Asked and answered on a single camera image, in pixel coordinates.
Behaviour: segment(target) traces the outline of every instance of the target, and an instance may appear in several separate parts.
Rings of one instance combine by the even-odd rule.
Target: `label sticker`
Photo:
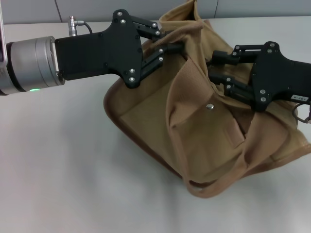
[[[292,100],[300,100],[300,101],[308,101],[308,97],[293,95],[291,97]]]

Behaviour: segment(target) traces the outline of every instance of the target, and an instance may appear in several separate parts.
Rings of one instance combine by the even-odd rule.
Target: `white table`
[[[272,40],[286,57],[311,63],[311,17],[211,24],[232,46]],[[109,23],[90,25],[98,32]],[[7,42],[68,36],[66,23],[7,25],[5,31]],[[245,178],[214,198],[193,197],[106,116],[103,97],[117,78],[0,98],[1,233],[311,231],[310,156]],[[299,128],[311,140],[311,126]]]

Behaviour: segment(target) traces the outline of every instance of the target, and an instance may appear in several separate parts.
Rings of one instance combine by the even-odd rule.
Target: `tan canvas bag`
[[[110,119],[143,150],[181,176],[202,198],[215,196],[238,179],[287,164],[311,152],[292,117],[293,105],[276,101],[266,112],[224,96],[208,79],[206,60],[214,50],[232,48],[188,1],[160,18],[163,39],[144,44],[144,54],[163,43],[184,41],[185,54],[166,55],[164,65],[137,89],[118,80],[104,107]],[[248,83],[251,64],[218,72]],[[213,109],[206,105],[213,104]]]

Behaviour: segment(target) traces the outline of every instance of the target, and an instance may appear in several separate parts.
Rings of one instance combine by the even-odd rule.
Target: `gray wall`
[[[110,21],[117,9],[146,19],[158,19],[185,0],[1,0],[4,23]],[[198,0],[200,14],[214,17],[310,16],[311,0]]]

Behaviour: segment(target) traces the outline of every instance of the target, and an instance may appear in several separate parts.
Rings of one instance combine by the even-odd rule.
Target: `cable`
[[[309,121],[311,120],[310,114],[309,114],[309,116],[308,116],[305,120],[303,120],[303,119],[299,118],[299,117],[296,115],[296,113],[295,113],[296,109],[297,109],[299,106],[304,105],[304,104],[305,104],[305,103],[299,103],[299,104],[297,104],[297,105],[293,108],[293,110],[292,110],[292,115],[293,115],[293,117],[294,117],[296,120],[299,120],[299,121],[302,122],[302,123],[308,124]]]
[[[93,31],[92,31],[91,27],[87,23],[85,23],[85,22],[83,24],[87,27],[87,29],[89,30],[89,33],[93,34]]]

